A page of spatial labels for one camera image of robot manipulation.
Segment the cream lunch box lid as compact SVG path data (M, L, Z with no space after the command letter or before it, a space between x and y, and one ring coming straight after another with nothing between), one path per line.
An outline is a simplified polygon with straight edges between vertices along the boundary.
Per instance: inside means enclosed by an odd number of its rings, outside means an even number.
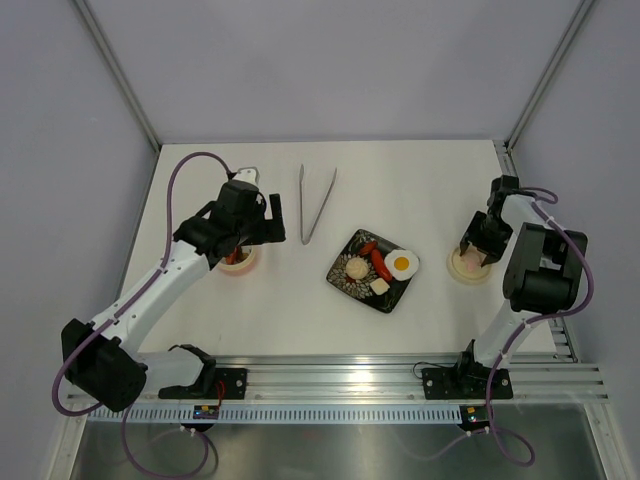
M485 257L486 255L473 245L469 246L464 254L457 247L448 255L446 267L457 282L469 286L481 285L488 281L492 272L491 265L483 264Z

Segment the metal tongs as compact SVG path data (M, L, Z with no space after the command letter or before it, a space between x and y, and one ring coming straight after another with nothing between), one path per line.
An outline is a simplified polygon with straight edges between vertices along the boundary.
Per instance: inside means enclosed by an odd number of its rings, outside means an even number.
M331 199L338 178L338 168L334 168L328 177L323 192L314 187L307 179L307 169L301 164L298 172L298 235L302 245L311 243L318 229L327 205Z

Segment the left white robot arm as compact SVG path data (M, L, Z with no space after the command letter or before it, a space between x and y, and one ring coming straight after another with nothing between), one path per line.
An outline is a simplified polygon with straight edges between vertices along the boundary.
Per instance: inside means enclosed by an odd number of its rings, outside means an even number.
M160 262L112 306L62 330L63 379L114 412L129 408L145 387L162 399L216 398L224 390L216 359L190 345L141 354L144 339L195 282L235 250L285 240L280 197L263 197L254 168L239 170L216 200L170 232Z

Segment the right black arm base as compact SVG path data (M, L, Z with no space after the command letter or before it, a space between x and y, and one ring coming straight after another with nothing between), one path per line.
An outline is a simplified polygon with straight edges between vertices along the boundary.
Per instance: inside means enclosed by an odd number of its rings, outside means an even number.
M490 392L492 400L510 400L514 397L509 372L498 369L488 383L490 368L472 367L461 373L455 366L446 367L418 362L414 375L421 381L426 400L485 400Z

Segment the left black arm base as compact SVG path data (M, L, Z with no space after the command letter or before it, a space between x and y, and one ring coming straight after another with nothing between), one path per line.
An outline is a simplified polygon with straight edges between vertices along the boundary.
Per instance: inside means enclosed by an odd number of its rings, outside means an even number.
M201 372L189 386L161 388L158 397L163 400L243 400L247 388L248 370L220 368Z

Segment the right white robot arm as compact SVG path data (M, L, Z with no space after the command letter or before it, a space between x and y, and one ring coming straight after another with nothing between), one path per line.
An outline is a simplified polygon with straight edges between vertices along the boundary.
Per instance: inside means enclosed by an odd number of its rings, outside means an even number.
M557 202L554 193L525 188L515 176L494 179L486 210L475 212L448 257L454 279L477 285L515 242L502 281L504 303L469 345L470 362L454 371L455 387L463 395L484 390L490 381L486 368L506 367L538 324L583 310L593 296L593 274L586 262L588 237L562 227L542 207Z

